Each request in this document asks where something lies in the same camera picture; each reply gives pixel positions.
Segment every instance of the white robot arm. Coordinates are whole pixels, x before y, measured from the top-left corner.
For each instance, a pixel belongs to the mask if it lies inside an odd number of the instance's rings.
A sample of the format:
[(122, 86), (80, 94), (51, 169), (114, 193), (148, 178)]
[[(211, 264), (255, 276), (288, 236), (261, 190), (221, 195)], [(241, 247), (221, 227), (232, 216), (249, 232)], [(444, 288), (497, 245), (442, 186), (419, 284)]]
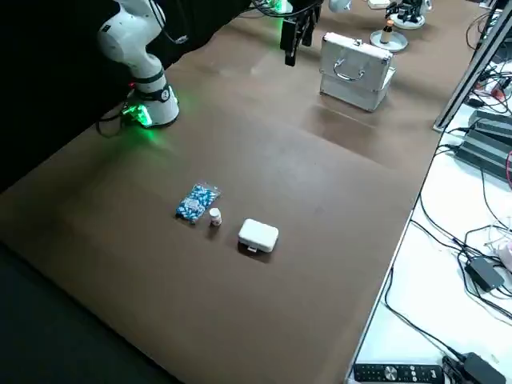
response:
[[(153, 0), (115, 0), (119, 12), (98, 32), (101, 51), (127, 65), (134, 76), (130, 100), (137, 120), (145, 127), (167, 126), (178, 117), (178, 100), (167, 82), (160, 60), (146, 46), (162, 31), (165, 16)], [(184, 42), (180, 38), (176, 43)]]

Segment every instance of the white table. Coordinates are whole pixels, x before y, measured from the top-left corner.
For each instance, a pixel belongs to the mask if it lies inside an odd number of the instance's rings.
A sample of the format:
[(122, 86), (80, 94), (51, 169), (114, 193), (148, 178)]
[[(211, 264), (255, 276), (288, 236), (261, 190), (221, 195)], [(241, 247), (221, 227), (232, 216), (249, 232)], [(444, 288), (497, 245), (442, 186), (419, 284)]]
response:
[[(462, 106), (448, 130), (468, 126), (472, 112), (472, 108)], [(442, 142), (458, 143), (460, 139), (445, 134)], [(486, 194), (499, 218), (512, 216), (512, 193), (507, 184), (486, 174)], [(429, 216), (459, 238), (464, 238), (468, 230), (494, 221), (483, 200), (479, 170), (448, 154), (434, 158), (422, 188), (422, 200)], [(429, 224), (419, 204), (413, 210), (412, 219), (450, 244)], [(487, 236), (486, 230), (472, 234), (468, 243), (489, 252), (483, 245)], [(506, 278), (506, 286), (512, 289), (512, 279)], [(384, 292), (355, 362), (440, 365), (442, 352), (384, 307)], [(484, 297), (512, 311), (511, 299), (497, 300), (488, 294)], [(457, 351), (479, 354), (511, 382), (512, 321), (472, 300), (464, 291), (454, 252), (437, 244), (412, 223), (408, 223), (396, 254), (389, 303)]]

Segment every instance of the brown table surface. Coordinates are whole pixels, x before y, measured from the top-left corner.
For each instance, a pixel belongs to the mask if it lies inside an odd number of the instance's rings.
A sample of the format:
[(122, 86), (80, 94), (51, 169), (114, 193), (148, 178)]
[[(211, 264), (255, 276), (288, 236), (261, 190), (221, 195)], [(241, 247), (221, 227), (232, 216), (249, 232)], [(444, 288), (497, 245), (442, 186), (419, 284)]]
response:
[[(317, 63), (287, 69), (278, 50), (246, 45), (235, 72), (208, 71), (222, 61), (220, 50), (208, 63), (211, 48), (203, 67), (191, 55), (171, 68), (182, 114), (169, 129), (111, 140), (89, 130), (5, 192), (0, 239), (188, 384), (332, 383), (419, 184), (330, 140), (381, 149), (318, 96)], [(398, 158), (404, 133), (388, 132)], [(415, 161), (422, 174), (428, 157)], [(199, 181), (222, 190), (217, 231), (174, 218)], [(238, 248), (245, 218), (279, 228), (272, 254)]]

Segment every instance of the black remote control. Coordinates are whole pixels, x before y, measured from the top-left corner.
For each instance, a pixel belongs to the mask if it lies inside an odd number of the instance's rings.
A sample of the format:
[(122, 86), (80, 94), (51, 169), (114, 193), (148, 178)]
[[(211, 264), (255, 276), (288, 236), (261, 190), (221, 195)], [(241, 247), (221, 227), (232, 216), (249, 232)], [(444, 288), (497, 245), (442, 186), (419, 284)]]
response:
[(425, 364), (354, 364), (356, 382), (403, 382), (444, 384), (440, 366)]

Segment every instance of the power adapter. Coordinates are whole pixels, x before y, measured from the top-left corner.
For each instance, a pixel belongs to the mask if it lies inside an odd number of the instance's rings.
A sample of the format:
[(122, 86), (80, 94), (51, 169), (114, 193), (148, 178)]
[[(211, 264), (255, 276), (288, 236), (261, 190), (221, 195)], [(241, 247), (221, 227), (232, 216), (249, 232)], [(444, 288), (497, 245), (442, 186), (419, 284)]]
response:
[(462, 363), (445, 356), (442, 370), (454, 384), (506, 384), (505, 376), (473, 352)]
[(505, 384), (505, 376), (473, 352), (466, 355), (463, 374), (475, 384)]
[(505, 283), (503, 277), (484, 258), (473, 258), (465, 269), (484, 292), (491, 292)]

